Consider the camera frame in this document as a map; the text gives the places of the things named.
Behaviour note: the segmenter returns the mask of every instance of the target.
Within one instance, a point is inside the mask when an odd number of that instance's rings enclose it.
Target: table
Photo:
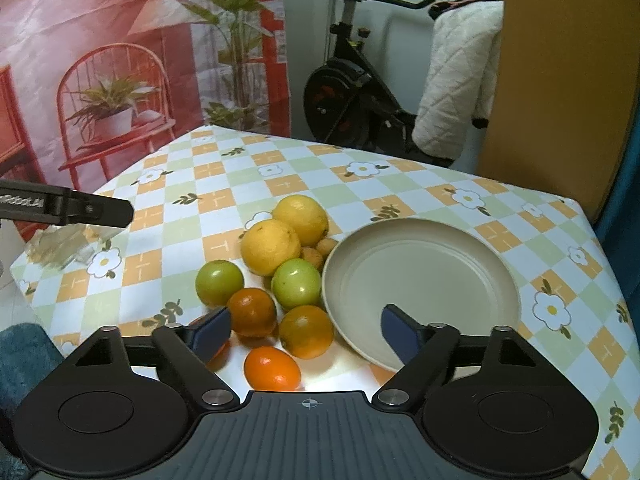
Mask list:
[[[129,228],[96,247],[88,266],[43,269],[25,254],[11,266],[64,353],[103,325],[146,335],[160,320],[199,317],[205,309],[193,283],[205,261],[234,261],[246,286],[262,286],[240,259],[239,236],[269,218],[286,194],[318,200],[337,240],[386,214],[428,218],[464,229],[500,254],[520,291],[519,333],[595,406],[600,433],[585,474],[640,476],[638,343],[577,202],[376,153],[216,126],[172,141],[98,192],[130,200],[136,213]],[[247,352],[233,336],[228,355],[211,364],[241,398],[249,389],[242,375]],[[389,377],[341,341],[300,364],[308,391],[371,395]]]

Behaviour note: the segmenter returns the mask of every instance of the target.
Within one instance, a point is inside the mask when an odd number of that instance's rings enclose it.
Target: green fruit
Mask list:
[[[306,260],[288,260],[278,267],[271,290],[284,310],[320,302],[321,279],[318,270]]]
[[[243,287],[242,271],[226,260],[207,262],[196,276],[196,294],[210,308],[226,305],[229,298]]]

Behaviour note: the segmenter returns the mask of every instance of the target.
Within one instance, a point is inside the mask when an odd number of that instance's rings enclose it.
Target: beige plate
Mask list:
[[[419,218],[368,224],[342,240],[326,261],[322,299],[348,343],[393,371],[402,363],[380,329],[388,303],[467,335],[520,320],[518,289],[500,257],[464,231]]]

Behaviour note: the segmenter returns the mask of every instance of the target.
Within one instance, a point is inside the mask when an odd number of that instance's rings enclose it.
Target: small brown fruit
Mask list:
[[[322,257],[326,260],[337,244],[338,242],[336,242],[333,238],[325,238],[324,240],[320,240],[318,242],[318,245],[316,245],[316,251],[322,254]]]
[[[322,254],[320,254],[319,251],[316,251],[313,247],[302,248],[302,259],[308,261],[318,270],[322,269],[322,264],[324,264]]]

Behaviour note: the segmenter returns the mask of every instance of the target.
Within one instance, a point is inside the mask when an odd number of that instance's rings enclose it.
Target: white pot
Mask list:
[[[98,119],[94,123],[94,134],[96,138],[110,139],[120,135],[128,134],[131,131],[131,121],[133,118],[133,108],[127,108],[117,114]]]

